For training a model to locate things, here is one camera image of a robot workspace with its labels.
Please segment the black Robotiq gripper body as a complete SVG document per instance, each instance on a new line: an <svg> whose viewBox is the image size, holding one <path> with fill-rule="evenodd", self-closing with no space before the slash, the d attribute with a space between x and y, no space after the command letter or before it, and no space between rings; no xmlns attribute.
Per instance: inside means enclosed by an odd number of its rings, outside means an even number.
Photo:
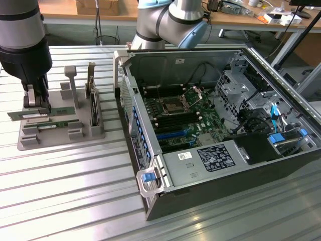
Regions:
<svg viewBox="0 0 321 241"><path fill-rule="evenodd" d="M20 79L23 85L44 86L44 76L52 68L47 38L23 49L1 47L1 64L8 74Z"/></svg>

